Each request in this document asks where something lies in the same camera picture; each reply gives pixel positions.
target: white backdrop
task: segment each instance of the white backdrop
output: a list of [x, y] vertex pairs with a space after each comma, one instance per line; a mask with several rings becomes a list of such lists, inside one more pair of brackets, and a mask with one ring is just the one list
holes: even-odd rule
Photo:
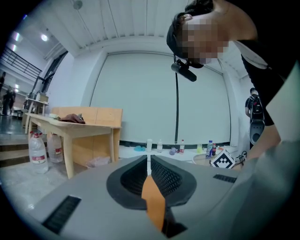
[[[173, 57], [150, 53], [109, 55], [90, 106], [123, 108], [121, 140], [174, 144], [176, 83]], [[178, 141], [186, 144], [230, 141], [230, 115], [223, 77], [192, 69], [196, 82], [179, 76]]]

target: metal railing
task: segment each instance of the metal railing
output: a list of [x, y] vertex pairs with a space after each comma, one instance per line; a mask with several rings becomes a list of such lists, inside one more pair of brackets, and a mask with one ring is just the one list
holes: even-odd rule
[[29, 63], [8, 47], [5, 47], [0, 59], [17, 68], [21, 72], [24, 72], [27, 75], [33, 77], [34, 79], [36, 79], [42, 72], [41, 69]]

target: gray machine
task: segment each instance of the gray machine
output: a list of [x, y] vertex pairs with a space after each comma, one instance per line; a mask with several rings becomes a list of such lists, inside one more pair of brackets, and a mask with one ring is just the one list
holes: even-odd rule
[[[250, 239], [286, 201], [298, 175], [300, 142], [284, 142], [241, 171], [151, 156], [172, 239]], [[23, 220], [42, 239], [166, 239], [140, 197], [147, 156], [84, 171], [42, 199]]]

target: staircase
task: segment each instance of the staircase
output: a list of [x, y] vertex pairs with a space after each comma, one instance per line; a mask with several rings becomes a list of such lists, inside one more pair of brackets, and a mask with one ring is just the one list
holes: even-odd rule
[[[42, 139], [47, 146], [47, 138]], [[28, 150], [28, 135], [0, 134], [0, 167], [7, 167], [30, 162]]]

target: wooden table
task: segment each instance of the wooden table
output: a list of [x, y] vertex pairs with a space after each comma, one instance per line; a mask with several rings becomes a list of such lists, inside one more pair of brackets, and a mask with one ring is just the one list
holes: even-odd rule
[[[26, 98], [26, 100], [31, 101], [30, 106], [29, 106], [28, 113], [31, 113], [31, 110], [32, 110], [32, 108], [33, 108], [33, 105], [36, 106], [36, 109], [37, 109], [37, 106], [38, 106], [38, 105], [43, 105], [43, 113], [42, 113], [42, 115], [45, 116], [45, 107], [49, 105], [48, 103], [40, 102], [40, 101], [31, 99], [31, 98]], [[27, 134], [27, 131], [28, 131], [29, 118], [30, 118], [30, 116], [27, 114], [26, 124], [25, 124], [25, 134]]]
[[74, 166], [73, 166], [73, 157], [72, 157], [73, 138], [109, 134], [110, 135], [110, 141], [109, 141], [110, 157], [112, 162], [115, 161], [114, 149], [113, 149], [113, 129], [121, 128], [121, 127], [62, 122], [38, 114], [32, 114], [32, 113], [26, 113], [26, 114], [30, 119], [28, 140], [31, 137], [30, 132], [32, 130], [32, 123], [35, 123], [41, 128], [44, 128], [49, 132], [55, 133], [63, 137], [64, 157], [65, 157], [65, 164], [67, 169], [67, 176], [69, 177], [69, 179], [74, 176]]

